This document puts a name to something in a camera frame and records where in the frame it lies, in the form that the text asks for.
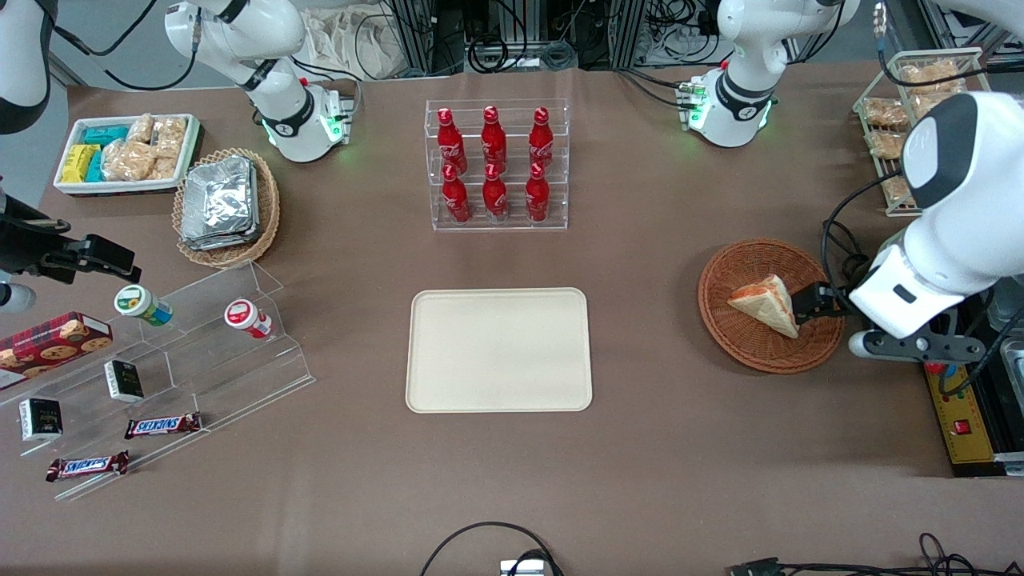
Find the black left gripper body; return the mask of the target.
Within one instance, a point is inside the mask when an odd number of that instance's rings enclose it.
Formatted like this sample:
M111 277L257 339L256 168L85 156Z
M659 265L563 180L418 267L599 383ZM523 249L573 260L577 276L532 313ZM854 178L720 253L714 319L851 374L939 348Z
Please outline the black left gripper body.
M850 308L845 304L845 293L834 288L830 283L814 284L814 317L844 318L850 316Z

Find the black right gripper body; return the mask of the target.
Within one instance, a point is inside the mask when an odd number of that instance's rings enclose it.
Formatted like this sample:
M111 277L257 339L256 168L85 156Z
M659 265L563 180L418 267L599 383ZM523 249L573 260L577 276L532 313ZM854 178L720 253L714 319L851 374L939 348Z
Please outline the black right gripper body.
M72 230L66 220L19 218L5 212L1 219L1 269L4 273L72 283L77 272L83 270L78 253L70 248L74 240L63 236Z

